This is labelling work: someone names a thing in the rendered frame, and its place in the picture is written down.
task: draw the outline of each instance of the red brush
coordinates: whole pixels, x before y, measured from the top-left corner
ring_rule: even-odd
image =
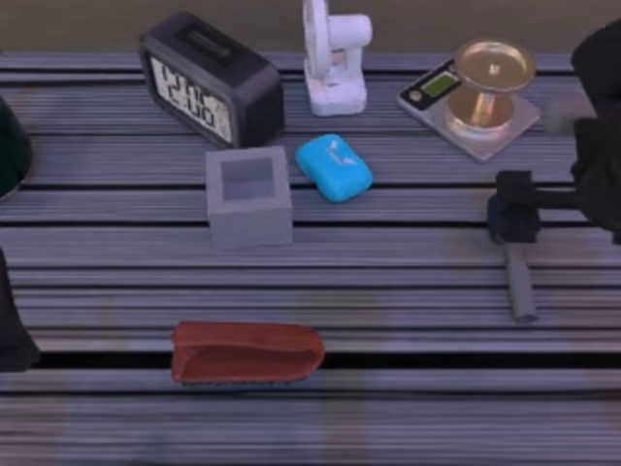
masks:
[[[317,332],[293,324],[183,321],[172,341],[171,375],[184,384],[297,382],[325,355]]]

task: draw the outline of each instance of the wooden table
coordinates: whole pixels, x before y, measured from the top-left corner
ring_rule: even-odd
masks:
[[[367,112],[320,119],[302,56],[268,55],[286,96],[275,144],[291,157],[339,133],[376,184],[332,205],[292,161],[295,244],[245,252],[210,247],[212,146],[155,107],[136,55],[0,55],[37,154],[0,205],[0,246],[45,352],[0,377],[0,464],[619,464],[621,374],[592,363],[621,350],[621,249],[545,213],[525,327],[485,227],[499,170],[568,185],[572,138],[540,123],[479,165],[395,104],[444,56],[369,54]],[[580,90],[566,56],[538,63],[536,105]],[[326,366],[281,392],[188,391],[166,370],[182,319],[311,325]]]

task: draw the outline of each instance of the white stand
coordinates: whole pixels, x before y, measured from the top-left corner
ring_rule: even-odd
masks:
[[[305,77],[317,117],[355,115],[367,106],[362,48],[373,38],[365,15],[328,16],[325,0],[306,0]]]

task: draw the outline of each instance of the digital scale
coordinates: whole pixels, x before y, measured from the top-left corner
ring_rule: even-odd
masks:
[[[535,77],[535,61],[516,45],[475,40],[403,89],[397,102],[474,159],[485,162],[540,118],[512,95]]]

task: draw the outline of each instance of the blue soap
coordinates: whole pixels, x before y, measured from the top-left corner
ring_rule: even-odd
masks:
[[[367,190],[373,174],[341,136],[325,134],[300,146],[295,159],[329,201],[342,202]]]

